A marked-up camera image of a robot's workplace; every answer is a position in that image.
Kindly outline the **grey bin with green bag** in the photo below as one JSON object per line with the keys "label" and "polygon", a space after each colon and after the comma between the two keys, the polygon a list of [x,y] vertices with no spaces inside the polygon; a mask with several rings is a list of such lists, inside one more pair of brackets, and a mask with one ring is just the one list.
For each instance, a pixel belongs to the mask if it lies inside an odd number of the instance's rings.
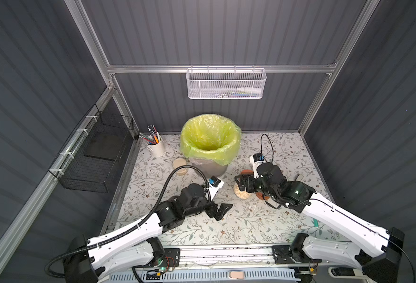
{"label": "grey bin with green bag", "polygon": [[180,152],[206,176],[219,177],[237,158],[242,139],[241,128],[218,114],[201,114],[184,124]]}

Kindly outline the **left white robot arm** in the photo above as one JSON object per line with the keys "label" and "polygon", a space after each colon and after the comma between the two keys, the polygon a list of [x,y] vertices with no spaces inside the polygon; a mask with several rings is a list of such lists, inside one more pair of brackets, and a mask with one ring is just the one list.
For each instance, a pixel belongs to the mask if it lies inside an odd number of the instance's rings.
{"label": "left white robot arm", "polygon": [[100,237],[74,238],[62,258],[65,281],[97,283],[129,267],[159,266],[165,257],[160,235],[201,213],[220,221],[231,209],[230,204],[217,205],[213,201],[223,186],[224,182],[215,177],[209,179],[207,186],[193,183],[132,224]]}

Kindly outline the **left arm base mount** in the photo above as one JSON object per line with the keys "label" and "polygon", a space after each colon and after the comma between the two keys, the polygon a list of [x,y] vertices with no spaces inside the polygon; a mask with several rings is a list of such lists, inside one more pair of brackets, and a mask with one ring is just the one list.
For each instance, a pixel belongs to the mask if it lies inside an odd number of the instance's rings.
{"label": "left arm base mount", "polygon": [[180,253],[181,249],[179,248],[164,248],[144,267],[164,269],[178,267],[180,265]]}

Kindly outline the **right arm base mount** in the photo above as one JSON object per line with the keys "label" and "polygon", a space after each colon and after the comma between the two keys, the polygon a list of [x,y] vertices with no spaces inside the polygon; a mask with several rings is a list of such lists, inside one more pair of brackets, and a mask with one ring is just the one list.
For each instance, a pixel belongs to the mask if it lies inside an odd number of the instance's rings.
{"label": "right arm base mount", "polygon": [[309,264],[313,262],[300,245],[274,245],[272,255],[276,264]]}

